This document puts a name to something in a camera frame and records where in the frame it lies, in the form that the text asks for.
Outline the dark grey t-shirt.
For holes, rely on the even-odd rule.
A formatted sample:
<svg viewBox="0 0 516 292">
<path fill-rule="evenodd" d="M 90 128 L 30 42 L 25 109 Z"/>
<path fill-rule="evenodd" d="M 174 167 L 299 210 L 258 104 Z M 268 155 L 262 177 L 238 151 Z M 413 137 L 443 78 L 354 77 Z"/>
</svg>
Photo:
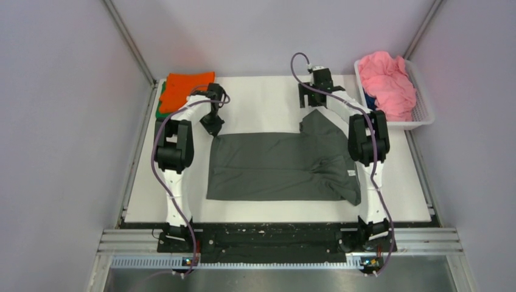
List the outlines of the dark grey t-shirt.
<svg viewBox="0 0 516 292">
<path fill-rule="evenodd" d="M 361 202 L 345 133 L 320 111 L 299 133 L 240 133 L 212 141 L 206 198 L 219 201 Z"/>
</svg>

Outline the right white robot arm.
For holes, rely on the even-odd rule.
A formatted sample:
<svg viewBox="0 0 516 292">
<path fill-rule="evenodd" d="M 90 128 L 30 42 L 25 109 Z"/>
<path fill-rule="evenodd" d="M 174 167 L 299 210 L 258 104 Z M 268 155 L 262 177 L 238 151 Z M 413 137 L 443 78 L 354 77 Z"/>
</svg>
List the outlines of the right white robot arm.
<svg viewBox="0 0 516 292">
<path fill-rule="evenodd" d="M 383 165 L 390 151 L 385 113 L 361 105 L 335 85 L 329 68 L 308 64 L 307 71 L 310 81 L 298 85 L 300 106 L 323 106 L 348 124 L 347 150 L 355 162 L 361 195 L 357 243 L 372 251 L 390 229 L 381 195 Z"/>
</svg>

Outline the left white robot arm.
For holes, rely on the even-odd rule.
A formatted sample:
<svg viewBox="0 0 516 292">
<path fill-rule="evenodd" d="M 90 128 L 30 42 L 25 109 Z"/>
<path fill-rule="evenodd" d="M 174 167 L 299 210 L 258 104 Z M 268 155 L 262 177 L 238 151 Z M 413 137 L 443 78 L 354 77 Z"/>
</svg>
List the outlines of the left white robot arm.
<svg viewBox="0 0 516 292">
<path fill-rule="evenodd" d="M 196 86 L 183 106 L 156 119 L 150 165 L 166 191 L 169 227 L 164 233 L 172 236 L 172 244 L 180 251 L 192 249 L 196 242 L 182 182 L 194 161 L 194 127 L 200 124 L 208 135 L 218 136 L 225 123 L 218 115 L 219 109 L 230 101 L 218 83 Z"/>
</svg>

